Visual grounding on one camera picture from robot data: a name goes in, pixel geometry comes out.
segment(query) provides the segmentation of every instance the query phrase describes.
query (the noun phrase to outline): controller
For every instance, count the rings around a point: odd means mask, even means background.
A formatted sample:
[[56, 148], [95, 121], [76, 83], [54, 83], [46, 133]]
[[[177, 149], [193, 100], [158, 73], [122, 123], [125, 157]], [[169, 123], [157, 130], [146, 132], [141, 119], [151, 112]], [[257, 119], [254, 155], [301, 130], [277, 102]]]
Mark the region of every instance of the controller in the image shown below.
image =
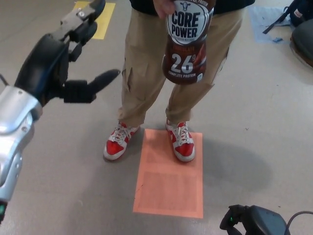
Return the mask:
[[234, 228], [241, 222], [246, 235], [290, 235], [289, 226], [293, 219], [294, 217], [287, 225], [282, 216], [276, 212], [258, 206], [234, 205], [229, 207], [220, 229], [226, 230], [228, 235], [242, 235]]
[[67, 81], [68, 66], [82, 53], [83, 46], [97, 30], [95, 20], [105, 0], [94, 0], [83, 9], [74, 9], [61, 20], [61, 26], [44, 35], [26, 58], [14, 86], [0, 79], [0, 223], [22, 169], [23, 150], [34, 136], [34, 124], [43, 107], [53, 98], [64, 103], [92, 103], [96, 94], [109, 85], [119, 70], [107, 71], [89, 84]]

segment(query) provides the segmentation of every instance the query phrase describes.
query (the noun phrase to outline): green indicator light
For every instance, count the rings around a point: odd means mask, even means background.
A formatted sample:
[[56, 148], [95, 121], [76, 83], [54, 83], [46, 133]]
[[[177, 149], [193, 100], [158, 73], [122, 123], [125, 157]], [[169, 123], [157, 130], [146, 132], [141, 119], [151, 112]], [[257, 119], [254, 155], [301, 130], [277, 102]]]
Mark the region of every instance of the green indicator light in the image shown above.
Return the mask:
[[4, 214], [4, 206], [0, 206], [0, 214]]

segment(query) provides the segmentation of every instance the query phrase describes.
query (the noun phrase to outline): khaki pants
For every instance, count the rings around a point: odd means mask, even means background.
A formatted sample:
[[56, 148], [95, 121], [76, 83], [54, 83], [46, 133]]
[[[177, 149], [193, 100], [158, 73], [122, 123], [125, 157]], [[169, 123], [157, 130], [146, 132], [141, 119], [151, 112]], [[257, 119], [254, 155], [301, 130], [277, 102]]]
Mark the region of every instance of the khaki pants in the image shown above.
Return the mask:
[[[172, 123], [189, 121], [191, 109], [213, 87], [214, 77], [227, 57], [243, 16], [244, 9], [213, 17], [207, 36], [206, 73], [199, 83], [175, 85], [166, 108], [167, 118]], [[165, 77], [161, 63], [166, 41], [165, 20], [132, 10], [125, 40], [122, 107], [118, 111], [119, 121], [127, 126], [143, 124], [147, 110], [163, 87]]]

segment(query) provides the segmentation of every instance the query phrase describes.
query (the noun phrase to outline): floor marking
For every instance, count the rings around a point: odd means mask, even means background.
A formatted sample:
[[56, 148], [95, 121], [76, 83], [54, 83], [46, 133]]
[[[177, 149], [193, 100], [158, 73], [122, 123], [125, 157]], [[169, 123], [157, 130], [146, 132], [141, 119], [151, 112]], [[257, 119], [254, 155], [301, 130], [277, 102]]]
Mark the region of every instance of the floor marking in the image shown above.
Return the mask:
[[202, 134], [191, 135], [196, 157], [181, 163], [167, 131], [145, 130], [133, 212], [203, 218]]
[[[90, 2], [89, 1], [78, 1], [76, 2], [74, 9], [75, 8], [84, 8], [87, 6]], [[110, 19], [112, 17], [113, 11], [115, 8], [115, 3], [106, 3], [106, 6], [101, 13], [101, 15], [96, 19], [96, 22], [98, 24], [98, 29], [93, 36], [93, 39], [101, 39], [103, 40], [107, 29], [109, 27]]]

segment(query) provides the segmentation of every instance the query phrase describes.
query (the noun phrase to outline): shoe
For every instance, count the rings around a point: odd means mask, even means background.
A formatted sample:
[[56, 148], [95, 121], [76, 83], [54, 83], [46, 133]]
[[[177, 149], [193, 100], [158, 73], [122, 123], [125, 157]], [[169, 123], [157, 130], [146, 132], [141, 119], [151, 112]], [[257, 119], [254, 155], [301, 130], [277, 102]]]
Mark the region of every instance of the shoe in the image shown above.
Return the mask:
[[129, 140], [138, 129], [139, 127], [130, 128], [119, 122], [107, 141], [103, 156], [110, 161], [121, 157], [126, 150]]
[[186, 122], [172, 125], [167, 120], [165, 126], [171, 137], [176, 157], [182, 162], [192, 161], [195, 158], [195, 145]]

